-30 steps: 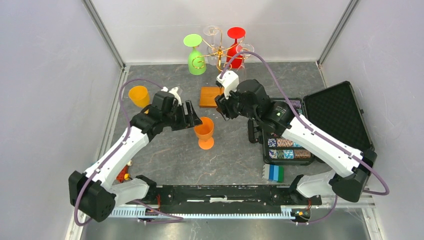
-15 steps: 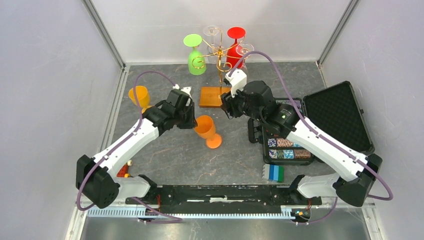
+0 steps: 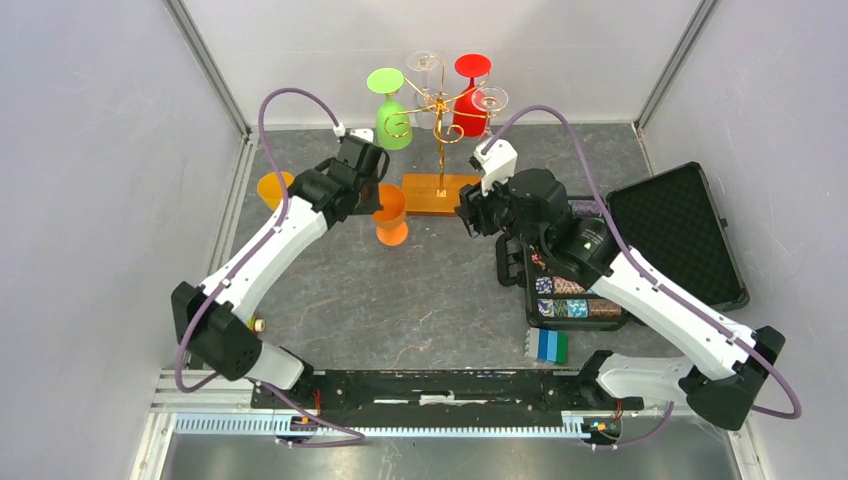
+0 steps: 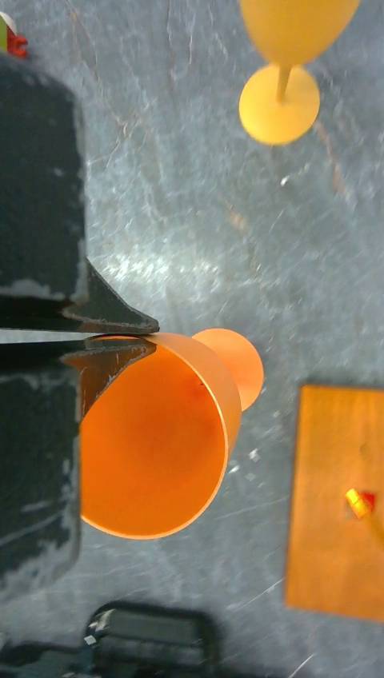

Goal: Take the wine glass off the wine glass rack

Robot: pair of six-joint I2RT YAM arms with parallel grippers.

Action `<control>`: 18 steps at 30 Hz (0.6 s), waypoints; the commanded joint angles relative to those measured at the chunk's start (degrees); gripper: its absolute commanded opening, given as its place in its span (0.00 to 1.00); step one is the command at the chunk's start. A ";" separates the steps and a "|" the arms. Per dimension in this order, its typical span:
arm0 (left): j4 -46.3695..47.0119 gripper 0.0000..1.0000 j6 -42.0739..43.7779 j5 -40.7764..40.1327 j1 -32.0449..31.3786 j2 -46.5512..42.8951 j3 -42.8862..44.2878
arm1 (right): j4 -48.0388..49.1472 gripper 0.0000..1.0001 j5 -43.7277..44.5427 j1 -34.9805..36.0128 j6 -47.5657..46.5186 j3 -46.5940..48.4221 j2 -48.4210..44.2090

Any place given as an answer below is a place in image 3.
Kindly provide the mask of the orange wine glass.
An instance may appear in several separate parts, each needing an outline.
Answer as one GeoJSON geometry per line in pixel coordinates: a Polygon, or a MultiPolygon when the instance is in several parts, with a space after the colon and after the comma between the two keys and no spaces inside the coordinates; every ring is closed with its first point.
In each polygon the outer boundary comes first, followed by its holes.
{"type": "Polygon", "coordinates": [[[381,209],[372,214],[377,239],[384,245],[401,245],[408,237],[407,199],[402,189],[393,184],[379,186],[381,209]]]}

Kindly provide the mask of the yellow wine glass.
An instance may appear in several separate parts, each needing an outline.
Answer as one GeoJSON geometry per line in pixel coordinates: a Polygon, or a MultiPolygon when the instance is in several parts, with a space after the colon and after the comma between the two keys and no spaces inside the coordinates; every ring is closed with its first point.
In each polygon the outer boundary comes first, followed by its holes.
{"type": "Polygon", "coordinates": [[[275,211],[289,196],[293,181],[294,176],[289,172],[281,171],[280,175],[270,172],[258,181],[256,191],[268,209],[275,211]]]}

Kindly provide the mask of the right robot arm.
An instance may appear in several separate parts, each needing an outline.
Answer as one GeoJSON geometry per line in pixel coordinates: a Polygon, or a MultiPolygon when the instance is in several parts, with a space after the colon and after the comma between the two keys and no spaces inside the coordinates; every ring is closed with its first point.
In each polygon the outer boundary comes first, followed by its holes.
{"type": "Polygon", "coordinates": [[[577,382],[585,405],[602,408],[627,397],[685,403],[732,431],[750,412],[800,417],[797,393],[774,366],[785,344],[779,331],[753,330],[698,300],[624,243],[612,219],[574,215],[549,170],[466,185],[456,213],[470,235],[510,235],[552,274],[618,304],[680,351],[677,358],[596,354],[597,370],[577,382]]]}

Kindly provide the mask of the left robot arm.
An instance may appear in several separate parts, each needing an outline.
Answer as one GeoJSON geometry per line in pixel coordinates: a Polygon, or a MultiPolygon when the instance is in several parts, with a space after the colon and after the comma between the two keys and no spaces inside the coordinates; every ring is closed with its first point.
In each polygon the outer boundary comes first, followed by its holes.
{"type": "Polygon", "coordinates": [[[287,202],[223,267],[199,285],[180,283],[171,295],[178,343],[217,374],[270,383],[290,407],[314,394],[308,365],[288,350],[259,339],[249,322],[270,287],[304,250],[330,228],[380,207],[378,185],[388,152],[370,129],[353,129],[336,156],[297,175],[287,202]]]}

